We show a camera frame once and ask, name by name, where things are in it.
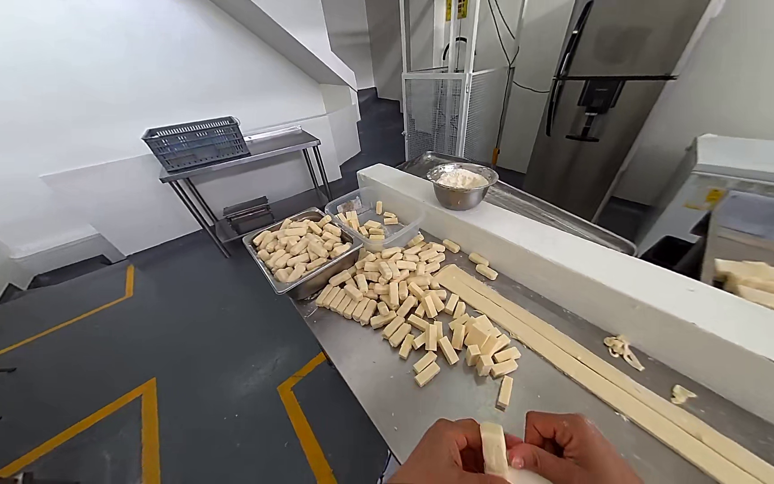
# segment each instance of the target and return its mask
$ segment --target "yellow label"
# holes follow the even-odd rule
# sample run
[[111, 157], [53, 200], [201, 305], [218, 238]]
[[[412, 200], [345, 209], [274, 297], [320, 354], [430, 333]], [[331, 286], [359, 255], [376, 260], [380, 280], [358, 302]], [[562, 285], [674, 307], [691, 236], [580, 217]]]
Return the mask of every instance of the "yellow label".
[[709, 189], [706, 197], [706, 203], [708, 203], [710, 207], [715, 207], [715, 204], [717, 204], [719, 200], [722, 200], [725, 191], [726, 190], [722, 189]]
[[[468, 17], [468, 1], [458, 0], [458, 18], [463, 19]], [[452, 16], [452, 0], [446, 0], [446, 21], [449, 22]]]

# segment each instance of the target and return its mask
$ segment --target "flour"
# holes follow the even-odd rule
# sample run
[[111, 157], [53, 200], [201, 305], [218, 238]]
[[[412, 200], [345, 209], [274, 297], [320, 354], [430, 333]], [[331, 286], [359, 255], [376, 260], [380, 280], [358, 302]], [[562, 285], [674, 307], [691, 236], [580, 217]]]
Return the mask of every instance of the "flour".
[[453, 171], [448, 171], [438, 178], [438, 183], [446, 185], [448, 187], [456, 187], [460, 189], [473, 189], [476, 187], [482, 187], [489, 184], [484, 176], [478, 175], [471, 170], [465, 170], [464, 168], [457, 168]]

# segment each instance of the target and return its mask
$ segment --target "metal bowl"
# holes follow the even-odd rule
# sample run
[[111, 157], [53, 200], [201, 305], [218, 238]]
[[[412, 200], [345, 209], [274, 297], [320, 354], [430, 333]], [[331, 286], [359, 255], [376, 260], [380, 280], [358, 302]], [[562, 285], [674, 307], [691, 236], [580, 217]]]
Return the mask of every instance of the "metal bowl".
[[[464, 168], [465, 170], [482, 175], [488, 183], [481, 187], [474, 187], [471, 189], [451, 187], [438, 183], [438, 179], [441, 178], [442, 175], [457, 170], [458, 168]], [[426, 173], [426, 178], [432, 182], [435, 189], [435, 196], [438, 197], [438, 202], [450, 210], [470, 210], [473, 207], [476, 207], [482, 202], [486, 193], [489, 192], [489, 187], [497, 183], [498, 180], [497, 171], [474, 163], [439, 164]]]

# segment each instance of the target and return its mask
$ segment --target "plastic crate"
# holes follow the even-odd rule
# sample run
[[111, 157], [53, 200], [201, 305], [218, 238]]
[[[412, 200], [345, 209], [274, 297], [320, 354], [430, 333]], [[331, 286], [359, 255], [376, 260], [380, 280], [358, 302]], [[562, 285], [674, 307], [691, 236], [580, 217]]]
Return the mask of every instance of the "plastic crate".
[[[381, 225], [384, 229], [384, 240], [371, 240], [361, 233], [355, 232], [348, 225], [343, 224], [336, 215], [339, 212], [357, 211], [360, 225], [370, 220], [383, 224], [383, 215], [375, 213], [375, 202], [379, 200], [378, 193], [371, 187], [364, 187], [349, 194], [341, 196], [327, 204], [324, 211], [334, 218], [334, 224], [340, 225], [350, 232], [354, 238], [363, 242], [363, 247], [370, 252], [381, 252], [391, 247], [404, 247], [414, 236], [420, 232], [420, 225], [425, 215], [416, 207], [408, 207], [403, 213], [396, 212], [399, 223], [394, 225]], [[391, 212], [391, 207], [386, 205], [383, 209]]]
[[238, 120], [232, 116], [152, 127], [142, 139], [167, 171], [249, 155]]

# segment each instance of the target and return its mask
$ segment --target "yellow line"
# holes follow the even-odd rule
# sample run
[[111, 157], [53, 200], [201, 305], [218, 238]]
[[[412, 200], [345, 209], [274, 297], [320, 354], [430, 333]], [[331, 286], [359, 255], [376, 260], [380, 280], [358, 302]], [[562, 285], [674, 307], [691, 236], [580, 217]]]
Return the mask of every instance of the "yellow line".
[[148, 380], [142, 394], [142, 484], [160, 484], [160, 418], [157, 379]]
[[36, 334], [34, 336], [27, 337], [26, 339], [23, 339], [19, 343], [15, 343], [14, 345], [8, 346], [7, 348], [4, 348], [4, 349], [0, 350], [0, 356], [4, 355], [5, 353], [7, 353], [7, 352], [9, 352], [11, 350], [15, 350], [15, 349], [19, 348], [20, 346], [27, 345], [27, 344], [35, 341], [39, 337], [44, 337], [44, 336], [46, 336], [46, 335], [48, 335], [50, 333], [53, 333], [53, 332], [56, 332], [56, 331], [62, 329], [63, 327], [65, 327], [67, 325], [71, 325], [73, 323], [76, 323], [77, 321], [80, 321], [80, 320], [83, 320], [85, 318], [88, 318], [92, 314], [100, 313], [101, 311], [103, 311], [104, 309], [106, 309], [108, 307], [115, 306], [116, 304], [121, 303], [122, 301], [124, 301], [126, 299], [130, 299], [132, 296], [133, 296], [133, 266], [132, 265], [128, 265], [127, 266], [127, 279], [126, 279], [126, 283], [125, 283], [125, 295], [123, 297], [120, 297], [120, 298], [116, 299], [113, 302], [108, 302], [108, 303], [104, 304], [103, 306], [96, 307], [96, 308], [92, 309], [91, 311], [89, 311], [86, 314], [80, 314], [79, 316], [76, 316], [76, 318], [74, 318], [72, 320], [68, 320], [68, 321], [65, 321], [64, 323], [54, 325], [50, 329], [48, 329], [48, 330], [46, 330], [44, 332], [38, 333], [38, 334]]
[[315, 358], [312, 358], [309, 363], [304, 365], [304, 368], [300, 368], [294, 375], [289, 376], [287, 380], [280, 383], [277, 391], [279, 392], [279, 398], [285, 406], [285, 412], [288, 413], [288, 419], [292, 422], [294, 433], [297, 434], [297, 440], [300, 441], [300, 446], [304, 449], [304, 455], [306, 455], [306, 460], [310, 463], [316, 482], [318, 484], [336, 484], [333, 470], [324, 456], [322, 447], [318, 445], [316, 434], [313, 433], [312, 427], [310, 427], [309, 422], [306, 420], [304, 410], [300, 407], [292, 391], [294, 384], [303, 379], [324, 359], [324, 353], [318, 353]]
[[142, 385], [139, 385], [138, 387], [134, 388], [133, 390], [123, 394], [114, 402], [104, 406], [102, 409], [98, 410], [97, 412], [92, 413], [85, 419], [82, 419], [79, 422], [74, 423], [69, 428], [59, 433], [59, 435], [54, 436], [53, 438], [49, 439], [47, 442], [32, 449], [25, 456], [20, 457], [19, 459], [6, 465], [5, 467], [0, 468], [0, 477], [11, 477], [12, 475], [19, 472], [20, 469], [22, 469], [23, 467], [26, 467], [28, 464], [38, 460], [40, 457], [47, 455], [48, 452], [55, 449], [56, 447], [59, 447], [64, 442], [67, 442], [68, 439], [74, 437], [75, 435], [79, 434], [85, 429], [91, 427], [92, 425], [101, 421], [105, 417], [108, 417], [112, 412], [115, 412], [116, 410], [122, 408], [128, 403], [136, 400], [136, 398], [139, 397], [139, 395], [144, 394], [145, 389], [148, 386], [153, 386], [156, 392], [156, 380], [152, 378], [146, 381], [145, 383], [143, 383]]

